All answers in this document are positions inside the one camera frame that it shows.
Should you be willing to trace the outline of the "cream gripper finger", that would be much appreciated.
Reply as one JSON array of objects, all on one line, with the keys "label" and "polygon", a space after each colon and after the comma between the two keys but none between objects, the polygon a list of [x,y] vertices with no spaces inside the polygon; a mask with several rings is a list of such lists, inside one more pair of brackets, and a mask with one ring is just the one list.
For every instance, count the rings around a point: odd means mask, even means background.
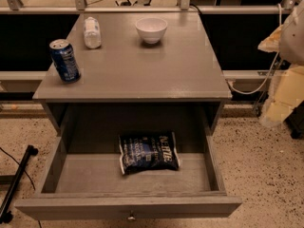
[{"label": "cream gripper finger", "polygon": [[262,40],[257,48],[264,52],[279,52],[282,26],[276,28],[267,38]]}]

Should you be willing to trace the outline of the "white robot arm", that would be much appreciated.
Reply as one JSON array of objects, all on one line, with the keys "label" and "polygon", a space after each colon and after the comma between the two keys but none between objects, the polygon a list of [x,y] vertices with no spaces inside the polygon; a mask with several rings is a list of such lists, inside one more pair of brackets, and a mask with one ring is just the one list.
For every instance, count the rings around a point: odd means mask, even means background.
[{"label": "white robot arm", "polygon": [[304,1],[257,48],[277,52],[290,63],[288,69],[274,74],[259,117],[263,126],[275,127],[304,101]]}]

